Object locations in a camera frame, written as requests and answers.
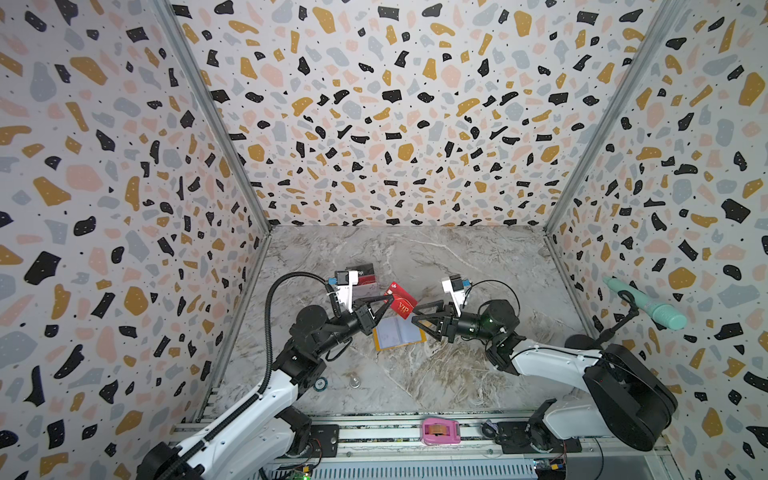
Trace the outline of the yellow leather card holder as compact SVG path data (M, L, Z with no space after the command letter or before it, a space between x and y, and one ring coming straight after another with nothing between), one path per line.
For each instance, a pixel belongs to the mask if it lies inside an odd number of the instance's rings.
M423 343L427 339L425 332L412 323L412 315L407 318L399 315L383 318L374 329L373 336L377 352Z

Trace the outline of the black VIP card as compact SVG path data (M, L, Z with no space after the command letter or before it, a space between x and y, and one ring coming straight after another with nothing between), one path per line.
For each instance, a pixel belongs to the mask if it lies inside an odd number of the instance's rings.
M354 267L351 267L351 270L358 272L358 280L362 284L372 283L375 281L376 274L372 263L355 265Z

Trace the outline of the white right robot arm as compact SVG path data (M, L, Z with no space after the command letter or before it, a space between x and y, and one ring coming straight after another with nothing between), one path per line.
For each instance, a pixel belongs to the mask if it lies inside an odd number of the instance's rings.
M520 324L506 300L490 300L477 313L436 301L415 308L412 323L437 341L478 340L497 370L540 377L578 390L570 399L548 399L529 418L525 444L542 453L566 440L614 437L650 451L672 422L675 395L627 348L554 347L517 333Z

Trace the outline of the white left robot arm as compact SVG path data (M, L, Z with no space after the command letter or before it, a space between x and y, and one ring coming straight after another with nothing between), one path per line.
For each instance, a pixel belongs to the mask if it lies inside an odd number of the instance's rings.
M332 318L319 305L301 309L269 381L178 445L153 447L137 477L240 479L285 455L310 458L316 449L312 421L294 403L322 376L329 352L357 333L372 334L392 303L391 295L361 298Z

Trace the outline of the clear acrylic card stand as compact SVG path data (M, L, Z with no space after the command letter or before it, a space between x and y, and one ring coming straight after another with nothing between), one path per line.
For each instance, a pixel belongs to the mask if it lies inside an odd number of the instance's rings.
M376 271L372 263L355 265L351 267L351 270L358 272L358 280L355 287L376 287L378 285Z

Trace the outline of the teal round token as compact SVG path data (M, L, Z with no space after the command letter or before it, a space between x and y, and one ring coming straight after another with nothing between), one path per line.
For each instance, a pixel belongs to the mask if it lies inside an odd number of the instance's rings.
M328 380L325 377L319 377L313 385L313 388L316 392L323 392L327 389L327 387Z

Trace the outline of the pink tape measure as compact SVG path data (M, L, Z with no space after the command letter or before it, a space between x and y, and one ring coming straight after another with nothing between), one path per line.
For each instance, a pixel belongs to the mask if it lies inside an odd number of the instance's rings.
M461 443L460 424L445 418L426 418L421 423L420 439L428 446L458 445Z

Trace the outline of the mint green microphone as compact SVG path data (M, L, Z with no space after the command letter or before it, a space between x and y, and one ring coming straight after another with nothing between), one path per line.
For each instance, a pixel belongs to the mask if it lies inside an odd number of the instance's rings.
M627 302L633 310L644 312L656 324L673 331L682 330L687 326L687 317L674 306L654 300L646 293L616 277L604 277L603 282L610 291Z

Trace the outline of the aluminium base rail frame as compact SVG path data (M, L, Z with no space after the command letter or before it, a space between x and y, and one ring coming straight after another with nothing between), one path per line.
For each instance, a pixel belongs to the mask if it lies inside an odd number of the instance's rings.
M421 442L422 415L352 415L309 417L312 424L338 424L335 458L275 459L240 479L679 479L682 474L668 448L657 443L649 452L633 450L612 437L578 438L580 453L503 454L483 437L490 420L526 421L520 412L459 413L461 443L428 446ZM210 425L180 423L172 447Z

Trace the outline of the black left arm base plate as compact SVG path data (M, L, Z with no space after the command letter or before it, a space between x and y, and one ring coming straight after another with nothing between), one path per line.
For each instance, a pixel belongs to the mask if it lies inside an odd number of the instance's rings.
M340 442L340 426L338 424L312 424L300 427L295 431L288 427L288 440L282 441L278 447L277 459L290 459L298 462L310 459L335 458Z

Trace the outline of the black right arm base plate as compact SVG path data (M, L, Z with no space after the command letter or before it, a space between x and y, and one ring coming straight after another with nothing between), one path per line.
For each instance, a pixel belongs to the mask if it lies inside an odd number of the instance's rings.
M558 439L544 424L544 414L555 402L555 399L546 400L526 421L486 420L481 425L482 435L500 446L503 454L580 453L582 445L578 439Z

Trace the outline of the aluminium corner post left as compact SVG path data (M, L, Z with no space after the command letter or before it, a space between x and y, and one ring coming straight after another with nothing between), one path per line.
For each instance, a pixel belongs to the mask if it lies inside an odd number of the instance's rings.
M239 160L224 122L214 106L213 98L203 80L200 69L193 56L193 52L184 39L182 28L176 20L172 4L169 1L152 0L149 2L149 5L159 22L164 35L167 37L174 55L178 59L180 68L184 72L184 76L190 85L190 89L210 126L212 136L223 150L224 158L248 203L249 211L254 217L254 223L258 226L258 229L262 234L268 236L271 227L264 215L257 195L250 184L247 173Z

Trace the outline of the aluminium corner post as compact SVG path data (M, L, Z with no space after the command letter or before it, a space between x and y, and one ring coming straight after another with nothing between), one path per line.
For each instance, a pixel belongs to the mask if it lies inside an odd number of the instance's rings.
M248 203L249 211L254 217L254 223L258 226L258 229L262 234L268 236L271 227L264 215L257 195L250 184L247 173L239 160L224 122L214 106L213 98L203 80L200 69L193 56L193 52L184 39L182 28L176 20L172 4L169 1L152 0L149 2L149 5L159 22L164 35L167 37L174 55L178 59L180 68L184 72L184 76L190 85L190 89L210 126L212 136L223 150L224 158Z
M643 76L650 68L654 55L660 48L665 36L673 29L677 18L683 12L686 4L687 1L684 0L661 1L660 8L650 22L645 39L641 42L632 64L626 70L626 74L619 84L615 95L597 124L595 134L588 142L583 155L568 177L568 182L562 195L544 227L546 237L555 232L557 225L571 208L580 184L585 180L597 160L601 147L611 133L613 124L620 118L623 109L628 105L634 89L639 85Z

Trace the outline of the aluminium corner post right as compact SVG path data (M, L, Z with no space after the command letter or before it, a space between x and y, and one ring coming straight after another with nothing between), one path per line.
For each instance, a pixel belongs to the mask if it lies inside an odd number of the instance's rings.
M595 134L588 142L583 155L568 177L568 182L562 195L544 227L546 237L555 232L557 225L571 208L580 184L585 180L597 160L601 147L611 133L613 124L620 118L623 109L628 105L634 89L639 85L643 76L650 68L654 55L660 48L665 36L673 29L677 18L683 12L686 4L687 1L684 0L661 1L660 8L650 22L645 39L641 42L632 64L626 70L626 74L619 84L615 95L597 124Z

